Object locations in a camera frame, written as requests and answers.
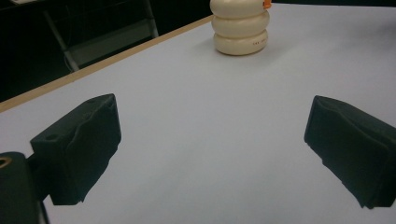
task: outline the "floor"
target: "floor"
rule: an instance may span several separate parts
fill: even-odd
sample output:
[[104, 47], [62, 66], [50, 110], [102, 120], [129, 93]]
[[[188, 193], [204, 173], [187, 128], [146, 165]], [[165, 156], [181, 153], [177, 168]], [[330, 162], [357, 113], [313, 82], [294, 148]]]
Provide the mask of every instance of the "floor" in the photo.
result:
[[[59, 35], [67, 49], [87, 42], [102, 44], [100, 49], [112, 48], [112, 44], [98, 36], [117, 33], [147, 17], [142, 9], [144, 3], [136, 0], [85, 0], [71, 1], [59, 7], [51, 7], [49, 15], [54, 21]], [[150, 0], [152, 11], [156, 16], [160, 35], [168, 33], [185, 24], [197, 21], [211, 14], [209, 4], [201, 0]], [[72, 71], [70, 63], [64, 57], [63, 50], [50, 29], [42, 10], [24, 10], [18, 13], [2, 15], [0, 11], [0, 102], [42, 86]], [[116, 50], [86, 60], [87, 55], [99, 48], [93, 47], [84, 53], [75, 50], [81, 67], [96, 63], [104, 58], [119, 53], [150, 40], [142, 37], [134, 43], [117, 46]]]

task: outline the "table surface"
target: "table surface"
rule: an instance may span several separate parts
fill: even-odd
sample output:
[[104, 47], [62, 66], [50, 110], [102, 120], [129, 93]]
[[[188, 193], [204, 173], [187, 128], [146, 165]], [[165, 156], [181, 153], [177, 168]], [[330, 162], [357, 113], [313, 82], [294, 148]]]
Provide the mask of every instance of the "table surface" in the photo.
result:
[[395, 206], [360, 208], [303, 136], [315, 95], [396, 126], [396, 8], [269, 12], [256, 54], [215, 51], [206, 18], [0, 104], [0, 150], [29, 156], [68, 111], [117, 97], [119, 150], [84, 203], [46, 199], [51, 223], [393, 223]]

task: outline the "cream-colored roll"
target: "cream-colored roll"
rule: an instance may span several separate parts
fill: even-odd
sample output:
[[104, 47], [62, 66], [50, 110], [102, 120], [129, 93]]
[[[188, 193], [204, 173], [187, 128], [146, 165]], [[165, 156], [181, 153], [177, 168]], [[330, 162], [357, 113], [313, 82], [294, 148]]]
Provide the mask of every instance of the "cream-colored roll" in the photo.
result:
[[215, 34], [213, 39], [218, 51], [231, 55], [245, 55], [263, 49], [267, 44], [268, 34], [266, 30], [248, 38], [227, 38]]
[[261, 33], [268, 25], [270, 16], [267, 10], [258, 16], [243, 19], [223, 19], [213, 17], [212, 27], [218, 35], [242, 38]]
[[211, 0], [213, 14], [224, 19], [238, 19], [263, 13], [262, 0]]

